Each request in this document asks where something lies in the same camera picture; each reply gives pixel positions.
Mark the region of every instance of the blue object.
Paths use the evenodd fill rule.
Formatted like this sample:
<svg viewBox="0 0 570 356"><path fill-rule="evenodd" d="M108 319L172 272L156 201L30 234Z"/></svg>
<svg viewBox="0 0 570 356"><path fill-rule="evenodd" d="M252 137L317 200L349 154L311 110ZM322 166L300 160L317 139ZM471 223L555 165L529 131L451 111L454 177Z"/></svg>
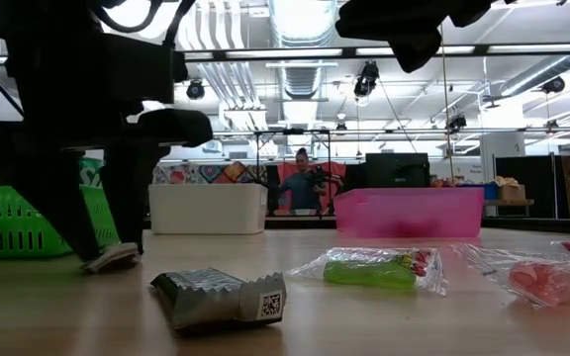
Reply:
<svg viewBox="0 0 570 356"><path fill-rule="evenodd" d="M498 200L499 188L496 184L463 184L458 185L460 188L483 188L485 200Z"/></svg>

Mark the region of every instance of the label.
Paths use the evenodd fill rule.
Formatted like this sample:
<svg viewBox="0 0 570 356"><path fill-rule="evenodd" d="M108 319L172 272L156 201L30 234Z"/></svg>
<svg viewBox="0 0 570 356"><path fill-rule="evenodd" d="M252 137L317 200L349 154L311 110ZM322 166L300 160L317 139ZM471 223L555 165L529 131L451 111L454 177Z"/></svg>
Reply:
<svg viewBox="0 0 570 356"><path fill-rule="evenodd" d="M396 261L400 266L410 270L418 277L425 277L429 258L429 251L419 250L414 254L408 253L399 255L396 257Z"/></svg>
<svg viewBox="0 0 570 356"><path fill-rule="evenodd" d="M269 320L281 317L283 317L283 291L261 294L258 298L256 319Z"/></svg>

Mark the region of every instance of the camera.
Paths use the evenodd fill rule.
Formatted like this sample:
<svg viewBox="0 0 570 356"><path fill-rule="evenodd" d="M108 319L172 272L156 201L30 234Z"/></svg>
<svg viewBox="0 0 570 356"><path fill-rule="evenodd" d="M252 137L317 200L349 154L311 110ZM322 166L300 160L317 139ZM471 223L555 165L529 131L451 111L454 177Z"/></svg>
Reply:
<svg viewBox="0 0 570 356"><path fill-rule="evenodd" d="M193 79L186 89L186 96L191 100L199 100L204 97L206 91L201 79Z"/></svg>
<svg viewBox="0 0 570 356"><path fill-rule="evenodd" d="M327 181L327 177L323 167L317 165L316 168L310 171L309 184L312 187L321 187Z"/></svg>

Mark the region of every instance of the cardboard box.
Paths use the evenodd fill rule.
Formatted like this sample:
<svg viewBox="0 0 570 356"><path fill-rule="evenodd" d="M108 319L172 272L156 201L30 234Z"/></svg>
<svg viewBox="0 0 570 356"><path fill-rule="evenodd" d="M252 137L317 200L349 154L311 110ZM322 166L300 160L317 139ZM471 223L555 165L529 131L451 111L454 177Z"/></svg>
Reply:
<svg viewBox="0 0 570 356"><path fill-rule="evenodd" d="M526 200L526 195L524 193L524 185L519 184L517 187L511 185L505 185L499 187L499 200L505 201L522 201Z"/></svg>

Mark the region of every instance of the silver foil wrapper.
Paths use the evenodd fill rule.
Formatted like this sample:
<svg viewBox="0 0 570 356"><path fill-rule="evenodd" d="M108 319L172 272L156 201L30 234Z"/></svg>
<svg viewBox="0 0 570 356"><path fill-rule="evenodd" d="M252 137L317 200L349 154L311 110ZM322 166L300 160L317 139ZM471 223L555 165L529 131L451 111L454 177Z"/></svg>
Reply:
<svg viewBox="0 0 570 356"><path fill-rule="evenodd" d="M283 275L243 281L214 268L162 273L151 284L173 327L240 322L268 324L283 317L287 299Z"/></svg>

